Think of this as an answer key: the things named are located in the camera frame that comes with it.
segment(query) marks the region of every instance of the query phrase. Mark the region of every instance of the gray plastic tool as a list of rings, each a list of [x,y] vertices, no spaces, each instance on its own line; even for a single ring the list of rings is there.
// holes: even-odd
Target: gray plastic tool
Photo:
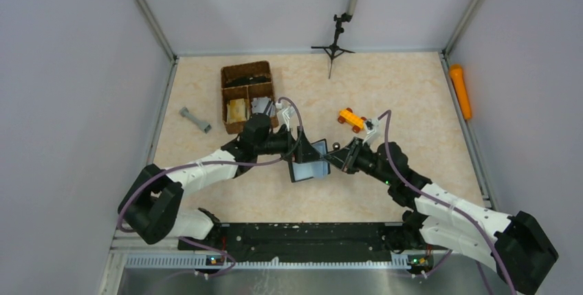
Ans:
[[[204,133],[208,133],[212,128],[210,126],[210,124],[208,124],[208,122],[203,121],[203,120],[199,120],[193,114],[191,114],[188,111],[188,108],[186,108],[186,107],[182,107],[182,109],[180,109],[179,113],[180,113],[180,115],[182,115],[182,117],[185,117],[185,118],[188,118],[189,120],[191,120],[192,123],[196,124],[199,127],[199,129],[201,129],[201,131]]]

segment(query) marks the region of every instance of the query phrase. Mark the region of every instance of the toy car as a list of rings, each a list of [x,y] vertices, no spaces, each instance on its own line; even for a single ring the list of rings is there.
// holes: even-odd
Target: toy car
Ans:
[[[352,131],[354,133],[359,133],[360,130],[364,128],[364,121],[366,121],[366,118],[364,116],[359,118],[354,115],[351,108],[341,110],[340,116],[338,116],[338,123],[344,124],[347,122],[352,126]]]

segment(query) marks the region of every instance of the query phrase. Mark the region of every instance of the light wood surface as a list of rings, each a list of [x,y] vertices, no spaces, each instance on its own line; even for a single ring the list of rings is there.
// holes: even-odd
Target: light wood surface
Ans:
[[[334,62],[331,80],[325,54],[180,58],[155,163],[162,168],[185,164],[234,138],[221,121],[220,69],[261,60],[271,64],[276,97],[287,96],[298,105],[310,141],[326,138],[329,149],[333,142],[347,144],[354,133],[336,120],[343,108],[366,117],[392,109],[389,138],[407,154],[410,166],[448,191],[483,204],[439,56],[432,52],[345,54]],[[178,111],[183,106],[212,130],[204,134],[182,118]],[[386,191],[387,185],[368,175],[334,168],[324,179],[291,183],[287,164],[281,162],[213,184],[182,204],[230,222],[400,221],[405,209]]]

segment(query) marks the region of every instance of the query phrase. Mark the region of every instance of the wooden box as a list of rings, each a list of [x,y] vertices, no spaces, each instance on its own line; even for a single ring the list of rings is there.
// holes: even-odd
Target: wooden box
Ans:
[[[264,80],[259,84],[237,85],[241,81],[249,80],[251,83]],[[246,99],[247,109],[251,111],[251,99],[269,97],[275,103],[275,92],[272,81],[270,63],[267,61],[257,61],[255,63],[245,63],[242,65],[226,66],[221,69],[221,98],[223,105],[223,124],[227,133],[237,134],[243,131],[245,122],[228,123],[227,105],[230,100]],[[272,126],[279,125],[277,116],[271,117]]]

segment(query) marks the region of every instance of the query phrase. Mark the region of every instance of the yellow object in box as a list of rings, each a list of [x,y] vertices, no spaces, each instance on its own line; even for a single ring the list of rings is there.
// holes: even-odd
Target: yellow object in box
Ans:
[[[227,123],[244,122],[247,119],[247,99],[229,100],[229,104],[227,105]]]

